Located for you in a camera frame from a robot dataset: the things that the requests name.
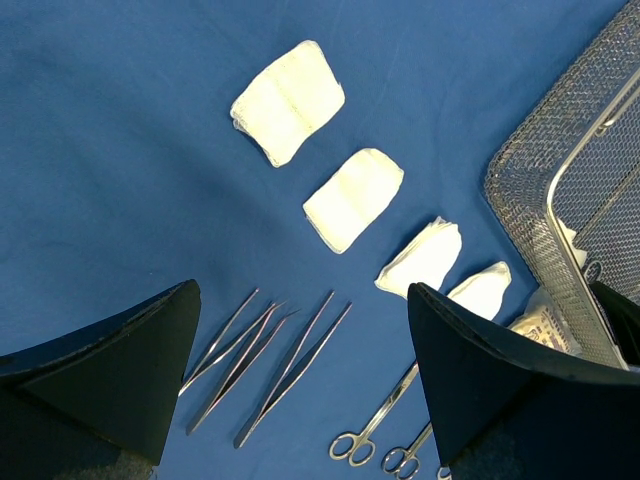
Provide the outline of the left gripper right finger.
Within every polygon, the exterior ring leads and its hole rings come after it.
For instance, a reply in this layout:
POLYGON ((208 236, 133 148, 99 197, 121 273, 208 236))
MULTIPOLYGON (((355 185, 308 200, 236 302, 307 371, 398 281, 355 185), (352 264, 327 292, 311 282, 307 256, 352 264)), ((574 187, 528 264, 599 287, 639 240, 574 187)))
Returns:
POLYGON ((639 376, 536 343, 424 284, 408 320, 440 462, 456 479, 635 479, 639 376))

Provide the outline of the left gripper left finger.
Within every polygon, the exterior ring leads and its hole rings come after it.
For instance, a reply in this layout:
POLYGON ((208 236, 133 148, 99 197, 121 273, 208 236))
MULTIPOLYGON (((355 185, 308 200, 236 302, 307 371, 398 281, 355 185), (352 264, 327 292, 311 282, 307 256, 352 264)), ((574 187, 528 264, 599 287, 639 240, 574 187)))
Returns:
POLYGON ((2 356, 2 478, 151 478, 200 312, 200 287, 190 279, 2 356))

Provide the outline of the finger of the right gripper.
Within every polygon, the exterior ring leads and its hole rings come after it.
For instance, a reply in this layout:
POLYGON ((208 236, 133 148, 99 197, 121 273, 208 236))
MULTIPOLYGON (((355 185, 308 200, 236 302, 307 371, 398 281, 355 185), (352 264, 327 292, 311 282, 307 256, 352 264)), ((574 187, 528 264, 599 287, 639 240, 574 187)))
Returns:
POLYGON ((639 306, 599 281, 590 288, 604 308, 623 358, 639 366, 639 306))

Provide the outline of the white gauze pad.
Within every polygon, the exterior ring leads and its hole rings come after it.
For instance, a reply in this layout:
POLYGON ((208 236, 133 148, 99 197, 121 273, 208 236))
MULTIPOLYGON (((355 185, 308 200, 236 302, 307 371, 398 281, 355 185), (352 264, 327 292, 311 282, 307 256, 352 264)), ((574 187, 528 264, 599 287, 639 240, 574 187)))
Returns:
POLYGON ((321 47, 304 40, 249 83, 232 103, 230 116, 234 128, 251 137, 279 168, 344 103, 344 90, 321 47))
POLYGON ((563 235, 565 236, 565 238, 567 239, 571 252, 573 254, 573 256, 575 257, 576 263, 578 264, 578 266, 580 268, 583 268, 586 264, 586 260, 588 257, 588 252, 586 250, 580 249, 575 245, 575 239, 577 236, 577 232, 569 227, 566 226, 566 224, 560 220, 559 221, 560 226, 562 228, 563 231, 563 235))
POLYGON ((303 204, 320 238, 342 254, 384 212, 398 193, 404 170, 375 148, 353 154, 303 204))

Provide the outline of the peach gauze pack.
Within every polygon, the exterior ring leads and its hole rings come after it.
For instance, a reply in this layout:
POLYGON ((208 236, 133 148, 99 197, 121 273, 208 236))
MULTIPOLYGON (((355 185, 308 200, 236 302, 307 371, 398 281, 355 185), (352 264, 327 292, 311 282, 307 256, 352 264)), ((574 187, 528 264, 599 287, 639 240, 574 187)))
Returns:
POLYGON ((579 357, 582 347, 549 293, 539 287, 509 329, 546 347, 579 357))

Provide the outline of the steel surgical scissors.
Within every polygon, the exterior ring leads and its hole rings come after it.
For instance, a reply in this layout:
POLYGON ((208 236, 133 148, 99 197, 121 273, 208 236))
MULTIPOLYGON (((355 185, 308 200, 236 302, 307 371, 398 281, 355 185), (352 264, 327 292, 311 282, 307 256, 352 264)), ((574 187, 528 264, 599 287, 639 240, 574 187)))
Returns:
POLYGON ((437 480, 450 480, 451 472, 448 467, 440 467, 437 471, 437 480))

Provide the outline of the straight steel scissors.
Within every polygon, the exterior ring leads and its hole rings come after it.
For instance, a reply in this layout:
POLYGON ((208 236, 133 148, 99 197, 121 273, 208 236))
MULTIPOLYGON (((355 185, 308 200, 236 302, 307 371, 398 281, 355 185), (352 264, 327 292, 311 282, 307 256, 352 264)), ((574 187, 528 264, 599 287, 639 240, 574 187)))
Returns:
POLYGON ((432 434, 433 426, 429 422, 408 447, 395 447, 389 450, 381 462, 382 471, 393 475, 395 479, 413 479, 421 466, 417 453, 432 434))

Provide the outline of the white gauze roll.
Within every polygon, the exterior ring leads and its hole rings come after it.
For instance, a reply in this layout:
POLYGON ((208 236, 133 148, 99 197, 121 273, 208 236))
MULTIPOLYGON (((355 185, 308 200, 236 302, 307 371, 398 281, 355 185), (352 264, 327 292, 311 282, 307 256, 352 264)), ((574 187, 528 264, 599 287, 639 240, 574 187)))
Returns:
POLYGON ((459 226, 438 216, 382 268, 374 285, 404 299, 413 283, 439 290, 461 249, 459 226))
POLYGON ((447 297, 479 317, 493 321, 511 280, 508 264, 499 261, 465 279, 447 297))

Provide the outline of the steel tweezers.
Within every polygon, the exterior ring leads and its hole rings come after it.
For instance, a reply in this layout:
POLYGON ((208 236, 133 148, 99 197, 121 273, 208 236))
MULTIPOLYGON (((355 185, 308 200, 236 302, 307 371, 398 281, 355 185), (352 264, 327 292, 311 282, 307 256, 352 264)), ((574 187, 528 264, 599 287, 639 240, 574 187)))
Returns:
POLYGON ((259 293, 259 291, 259 288, 255 288, 235 310, 235 312, 229 317, 229 319, 215 333, 207 346, 204 348, 203 353, 200 355, 195 365, 183 378, 178 396, 182 396, 186 392, 186 390, 189 389, 190 386, 210 367, 217 365, 225 357, 227 357, 257 327, 262 317, 258 317, 257 319, 255 319, 241 332, 236 334, 229 342, 224 345, 220 345, 220 342, 224 339, 229 329, 233 326, 235 320, 240 316, 243 310, 249 305, 251 300, 259 293))
POLYGON ((187 436, 193 434, 199 428, 207 416, 220 404, 223 398, 232 390, 236 383, 247 372, 249 367, 264 352, 275 335, 280 331, 288 319, 288 315, 282 317, 269 333, 263 335, 263 331, 265 330, 268 322, 281 306, 282 304, 271 305, 260 317, 257 324, 248 330, 248 338, 244 341, 233 360, 226 367, 225 372, 222 374, 203 405, 197 410, 197 413, 187 424, 185 429, 187 436))
POLYGON ((286 351, 281 362, 271 376, 267 388, 258 401, 254 411, 236 434, 233 440, 233 447, 235 449, 240 449, 246 444, 247 440, 258 427, 260 422, 296 385, 296 383, 313 364, 319 353, 324 349, 343 319, 349 313, 352 306, 351 303, 348 303, 344 307, 338 317, 331 323, 322 336, 300 358, 298 358, 298 355, 300 354, 312 329, 326 310, 326 307, 329 305, 334 295, 334 291, 330 291, 327 294, 318 311, 307 322, 304 329, 290 344, 289 349, 286 351))

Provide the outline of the steel mesh instrument tray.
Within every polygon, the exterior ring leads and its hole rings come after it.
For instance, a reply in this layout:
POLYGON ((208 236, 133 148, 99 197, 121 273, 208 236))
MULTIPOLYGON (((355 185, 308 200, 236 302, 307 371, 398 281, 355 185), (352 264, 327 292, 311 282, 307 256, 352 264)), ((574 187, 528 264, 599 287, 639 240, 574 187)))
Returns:
POLYGON ((627 369, 599 281, 639 298, 639 5, 624 4, 489 164, 487 199, 592 362, 627 369), (588 252, 580 268, 559 221, 588 252))

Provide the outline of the white gauze pad front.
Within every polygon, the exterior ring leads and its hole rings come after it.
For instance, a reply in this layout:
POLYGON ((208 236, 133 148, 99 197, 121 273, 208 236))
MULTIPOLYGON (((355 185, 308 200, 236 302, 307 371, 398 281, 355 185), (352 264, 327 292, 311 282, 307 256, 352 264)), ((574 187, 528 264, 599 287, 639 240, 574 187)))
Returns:
POLYGON ((303 204, 320 238, 342 254, 384 212, 398 193, 404 170, 375 148, 353 154, 303 204))

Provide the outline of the blue surgical drape cloth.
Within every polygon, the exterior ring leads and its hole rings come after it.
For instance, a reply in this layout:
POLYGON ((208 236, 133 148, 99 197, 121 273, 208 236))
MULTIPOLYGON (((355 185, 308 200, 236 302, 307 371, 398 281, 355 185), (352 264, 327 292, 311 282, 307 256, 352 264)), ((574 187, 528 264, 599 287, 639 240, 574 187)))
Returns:
POLYGON ((618 1, 5 1, 1 5, 1 350, 123 311, 178 282, 201 289, 193 354, 255 289, 287 322, 201 427, 223 372, 179 400, 158 479, 379 479, 328 448, 361 429, 411 364, 405 301, 374 285, 432 219, 462 252, 444 281, 505 261, 499 314, 536 283, 484 198, 488 162, 620 10, 618 1), (346 101, 272 167, 232 102, 304 40, 346 101), (303 204, 357 151, 404 170, 389 206, 342 254, 303 204), (246 444, 233 440, 290 344, 335 295, 300 358, 351 309, 246 444))

